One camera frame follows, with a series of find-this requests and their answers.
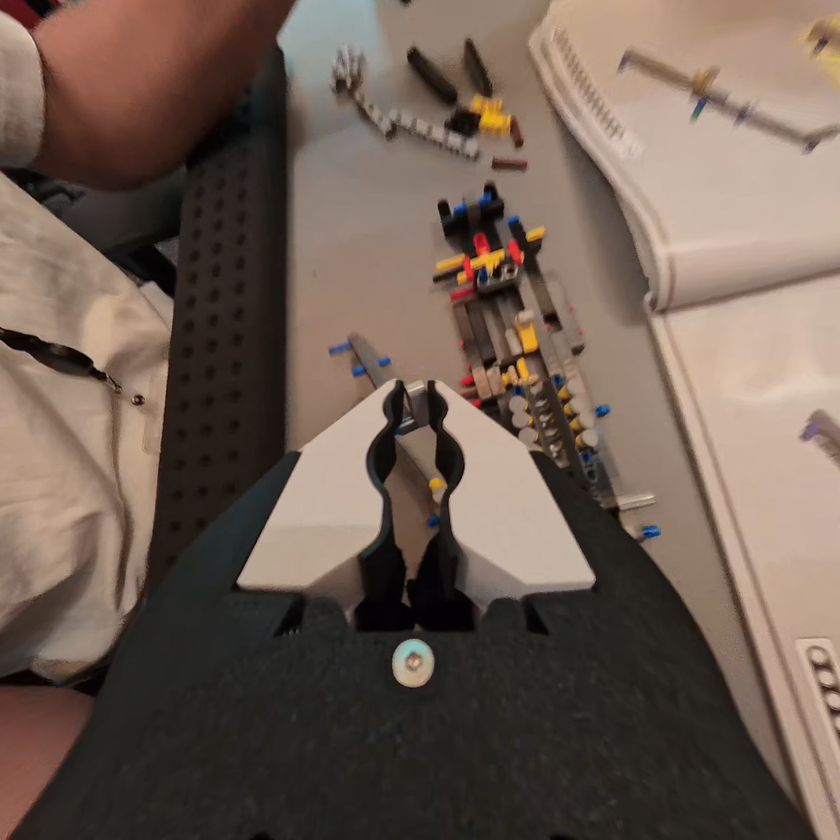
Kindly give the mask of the yellow lego connector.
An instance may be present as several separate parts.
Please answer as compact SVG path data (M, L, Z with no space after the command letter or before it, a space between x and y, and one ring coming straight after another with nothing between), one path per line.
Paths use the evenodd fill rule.
M505 112L502 101L476 94L469 102L469 112L478 118L478 132L492 136L510 135L512 115Z

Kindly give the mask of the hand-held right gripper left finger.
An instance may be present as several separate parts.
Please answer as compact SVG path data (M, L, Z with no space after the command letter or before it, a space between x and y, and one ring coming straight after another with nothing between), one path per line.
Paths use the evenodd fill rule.
M385 488L405 396L402 381L387 381L296 453L240 590L324 596L362 631L407 629L406 564Z

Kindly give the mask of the black lego beam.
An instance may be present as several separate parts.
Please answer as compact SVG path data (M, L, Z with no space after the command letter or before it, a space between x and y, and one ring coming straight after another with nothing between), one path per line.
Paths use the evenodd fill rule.
M406 51L406 61L423 84L444 105L454 107L459 99L455 84L444 72L416 45Z

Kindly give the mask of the open instruction booklet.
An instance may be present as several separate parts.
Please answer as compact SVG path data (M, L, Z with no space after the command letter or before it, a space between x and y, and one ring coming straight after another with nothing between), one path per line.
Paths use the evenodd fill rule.
M838 2L552 2L800 801L838 838Z

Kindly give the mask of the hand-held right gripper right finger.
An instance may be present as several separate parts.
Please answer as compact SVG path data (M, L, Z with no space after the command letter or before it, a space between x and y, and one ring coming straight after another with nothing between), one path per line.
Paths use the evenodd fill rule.
M427 546L427 626L473 627L498 600L590 592L595 573L530 450L441 381L428 425L444 492Z

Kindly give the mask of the person's left forearm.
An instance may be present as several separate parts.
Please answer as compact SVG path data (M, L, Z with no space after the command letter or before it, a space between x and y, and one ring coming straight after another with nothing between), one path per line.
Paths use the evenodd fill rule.
M34 33L45 72L37 171L129 190L182 164L234 107L293 1L99 1Z

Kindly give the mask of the dark grey short lego beam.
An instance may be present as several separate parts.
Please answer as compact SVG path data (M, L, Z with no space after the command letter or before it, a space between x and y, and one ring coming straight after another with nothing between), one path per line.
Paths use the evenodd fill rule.
M463 61L469 79L479 95L483 98L492 98L494 86L486 64L471 37L466 37L464 40Z

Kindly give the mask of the small light grey lego piece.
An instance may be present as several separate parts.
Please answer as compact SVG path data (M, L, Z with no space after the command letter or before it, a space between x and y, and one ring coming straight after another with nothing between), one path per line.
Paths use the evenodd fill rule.
M406 383L400 434L408 435L426 427L428 423L427 383L425 381Z

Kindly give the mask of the partly built lego chassis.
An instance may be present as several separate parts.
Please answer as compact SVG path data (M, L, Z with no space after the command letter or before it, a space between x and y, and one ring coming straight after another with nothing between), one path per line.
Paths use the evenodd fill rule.
M539 255L544 228L509 214L494 181L437 215L452 254L432 282L447 291L467 375L462 395L576 481L637 543L661 529L643 514L655 497L625 490L580 364L585 336L574 308L552 294Z

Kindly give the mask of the light grey lego beam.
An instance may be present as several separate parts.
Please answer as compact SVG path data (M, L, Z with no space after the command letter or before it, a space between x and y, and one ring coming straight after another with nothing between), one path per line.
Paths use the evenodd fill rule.
M480 157L479 143L475 138L447 129L443 125L416 118L403 110L394 109L384 112L360 89L352 91L350 98L359 113L385 140L393 140L402 132L469 161L477 161Z

